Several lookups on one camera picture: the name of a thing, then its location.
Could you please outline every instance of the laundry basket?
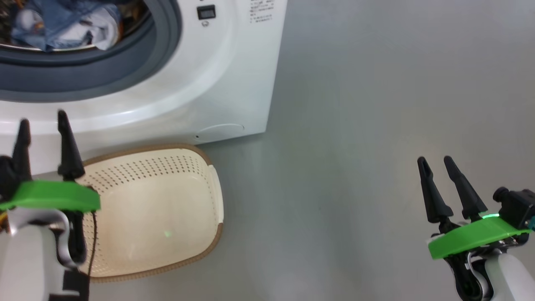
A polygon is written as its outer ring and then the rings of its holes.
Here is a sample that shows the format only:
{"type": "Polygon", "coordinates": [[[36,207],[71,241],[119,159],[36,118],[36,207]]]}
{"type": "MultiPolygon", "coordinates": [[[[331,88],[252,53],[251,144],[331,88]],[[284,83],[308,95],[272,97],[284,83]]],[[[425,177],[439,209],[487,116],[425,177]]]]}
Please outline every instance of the laundry basket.
{"type": "MultiPolygon", "coordinates": [[[[101,196],[92,282],[130,280],[204,258],[223,230],[216,170],[192,145],[138,148],[85,162],[78,180],[101,196]]],[[[93,217],[83,219],[89,254],[93,217]]]]}

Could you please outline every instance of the white washing machine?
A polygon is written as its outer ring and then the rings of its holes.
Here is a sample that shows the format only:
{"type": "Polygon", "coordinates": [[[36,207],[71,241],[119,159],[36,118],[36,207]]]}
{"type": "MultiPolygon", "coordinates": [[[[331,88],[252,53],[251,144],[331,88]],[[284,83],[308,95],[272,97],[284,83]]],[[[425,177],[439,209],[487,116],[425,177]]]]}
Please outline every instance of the white washing machine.
{"type": "Polygon", "coordinates": [[[0,49],[0,154],[30,121],[33,174],[60,160],[57,110],[83,159],[138,145],[264,132],[287,0],[146,0],[109,51],[0,49]]]}

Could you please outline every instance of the green plastic bracket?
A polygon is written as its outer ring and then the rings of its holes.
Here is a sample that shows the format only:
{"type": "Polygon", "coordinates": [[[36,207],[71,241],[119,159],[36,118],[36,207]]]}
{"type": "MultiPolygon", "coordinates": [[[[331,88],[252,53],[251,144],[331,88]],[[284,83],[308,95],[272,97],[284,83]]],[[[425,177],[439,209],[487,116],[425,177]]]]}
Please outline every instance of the green plastic bracket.
{"type": "Polygon", "coordinates": [[[429,243],[433,259],[443,259],[504,238],[529,233],[531,229],[517,230],[498,216],[485,219],[454,229],[429,243]]]}
{"type": "Polygon", "coordinates": [[[76,182],[35,180],[21,183],[13,198],[9,202],[0,204],[0,210],[13,207],[87,213],[100,209],[100,196],[97,192],[76,182]]]}

